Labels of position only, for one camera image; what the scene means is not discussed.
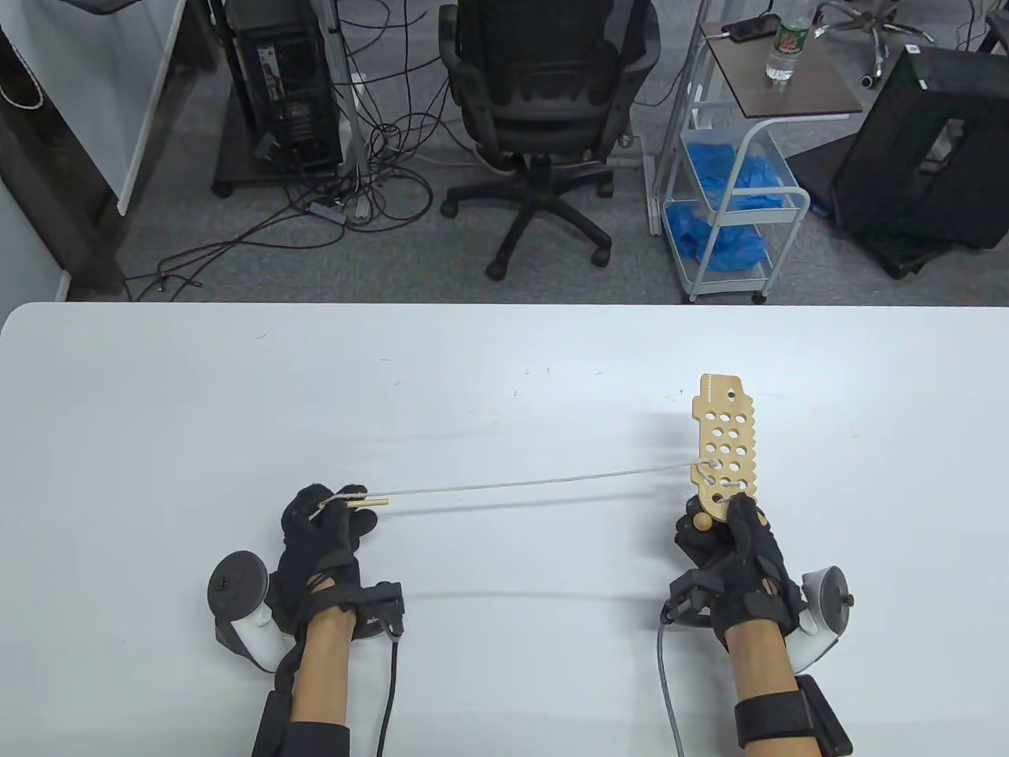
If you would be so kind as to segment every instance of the white wall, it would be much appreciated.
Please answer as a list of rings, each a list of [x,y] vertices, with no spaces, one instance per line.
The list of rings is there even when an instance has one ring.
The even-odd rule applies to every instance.
[[[0,324],[26,302],[57,297],[63,272],[0,182]]]
[[[0,0],[0,26],[35,72],[125,214],[185,0],[95,16],[59,0]]]

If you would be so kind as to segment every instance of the white metal cart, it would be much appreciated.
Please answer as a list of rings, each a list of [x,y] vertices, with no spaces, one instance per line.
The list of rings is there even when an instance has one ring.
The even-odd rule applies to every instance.
[[[809,195],[798,186],[768,128],[779,123],[844,119],[862,107],[812,39],[792,80],[785,85],[773,84],[764,73],[772,40],[737,43],[718,38],[718,24],[700,23],[707,5],[701,2],[659,156],[649,224],[653,233],[664,232],[669,241],[684,303],[695,302],[700,295],[752,292],[754,302],[761,304],[788,259],[809,210]],[[731,91],[724,97],[719,94],[723,85]],[[724,117],[717,117],[719,111]],[[737,116],[737,122],[712,126],[731,115]],[[697,166],[697,150],[711,145],[728,146],[735,154],[731,168],[726,164],[723,174],[715,177]],[[764,161],[774,180],[739,186],[741,172],[753,158]],[[685,196],[681,192],[684,185]],[[695,255],[686,254],[677,244],[670,222],[670,214],[684,208],[710,228],[702,251],[699,245]],[[788,226],[785,240],[776,250],[761,234],[759,226],[767,224]],[[751,238],[763,244],[764,252],[745,271],[713,272],[711,259],[719,235],[732,227],[749,228]]]

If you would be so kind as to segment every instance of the smartphone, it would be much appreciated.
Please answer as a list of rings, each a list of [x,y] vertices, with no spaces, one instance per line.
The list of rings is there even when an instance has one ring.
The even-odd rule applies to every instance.
[[[734,42],[748,42],[751,39],[777,34],[780,25],[781,16],[777,13],[766,13],[763,16],[754,16],[736,23],[726,23],[721,27],[721,30],[728,32],[728,38]]]

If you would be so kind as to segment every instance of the hand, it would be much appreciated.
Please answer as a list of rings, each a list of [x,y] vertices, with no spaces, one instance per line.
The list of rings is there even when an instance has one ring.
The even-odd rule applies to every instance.
[[[799,624],[802,598],[757,503],[745,494],[728,501],[727,523],[699,530],[696,497],[676,523],[676,544],[694,564],[721,578],[725,592],[711,605],[711,626],[722,644],[725,631],[752,620],[771,620],[787,636]]]
[[[364,495],[364,486],[350,484],[341,495]],[[349,508],[345,499],[334,499],[319,510],[333,492],[321,483],[306,486],[284,511],[284,554],[270,576],[270,592],[283,618],[277,625],[289,631],[305,608],[311,590],[327,579],[344,585],[361,585],[354,552],[361,537],[374,529],[378,516],[365,508]],[[277,608],[273,608],[274,617]]]

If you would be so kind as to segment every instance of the perforated wooden board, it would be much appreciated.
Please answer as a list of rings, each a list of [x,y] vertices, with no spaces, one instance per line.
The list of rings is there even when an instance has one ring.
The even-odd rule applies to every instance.
[[[700,424],[698,459],[690,468],[700,506],[716,521],[725,521],[728,500],[746,492],[757,499],[754,456],[754,403],[735,375],[705,373],[693,401],[693,417]]]

